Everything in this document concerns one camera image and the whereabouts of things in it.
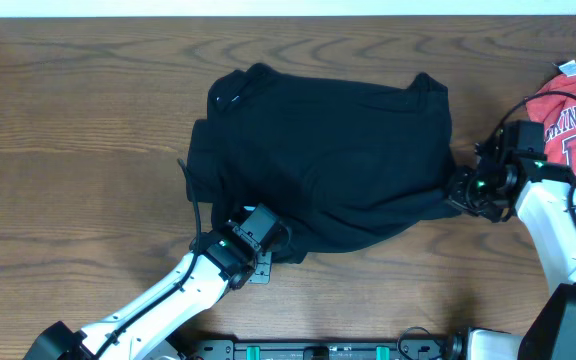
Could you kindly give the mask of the black polo shirt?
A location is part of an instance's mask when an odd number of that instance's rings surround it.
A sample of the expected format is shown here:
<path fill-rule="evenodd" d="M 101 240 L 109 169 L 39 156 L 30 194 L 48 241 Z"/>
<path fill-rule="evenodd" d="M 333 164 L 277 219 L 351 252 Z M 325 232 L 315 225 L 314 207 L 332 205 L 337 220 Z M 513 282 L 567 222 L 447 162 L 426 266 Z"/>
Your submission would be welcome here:
<path fill-rule="evenodd" d="M 192 129 L 190 193 L 214 225 L 246 206 L 277 214 L 292 231 L 277 263 L 353 252 L 456 215 L 451 135 L 448 90 L 426 73 L 395 88 L 257 63 L 211 86 Z"/>

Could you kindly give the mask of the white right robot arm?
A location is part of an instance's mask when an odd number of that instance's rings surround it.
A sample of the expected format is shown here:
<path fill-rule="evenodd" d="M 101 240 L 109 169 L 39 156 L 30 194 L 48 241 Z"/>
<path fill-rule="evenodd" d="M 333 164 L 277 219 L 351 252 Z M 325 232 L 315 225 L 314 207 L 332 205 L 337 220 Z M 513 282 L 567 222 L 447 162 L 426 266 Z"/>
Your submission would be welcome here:
<path fill-rule="evenodd" d="M 576 190 L 562 165 L 518 159 L 461 167 L 448 183 L 448 202 L 471 216 L 527 228 L 549 299 L 523 335 L 468 327 L 452 335 L 447 359 L 576 359 Z"/>

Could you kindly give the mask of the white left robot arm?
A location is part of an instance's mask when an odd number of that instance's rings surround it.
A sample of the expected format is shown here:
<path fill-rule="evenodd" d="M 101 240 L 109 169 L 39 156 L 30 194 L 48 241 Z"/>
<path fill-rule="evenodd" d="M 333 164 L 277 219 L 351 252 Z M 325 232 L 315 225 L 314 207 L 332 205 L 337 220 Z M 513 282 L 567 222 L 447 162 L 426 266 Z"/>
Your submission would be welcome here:
<path fill-rule="evenodd" d="M 269 248 L 250 232 L 205 234 L 169 274 L 128 305 L 77 332 L 54 323 L 23 358 L 144 359 L 183 323 L 245 285 L 257 256 Z"/>

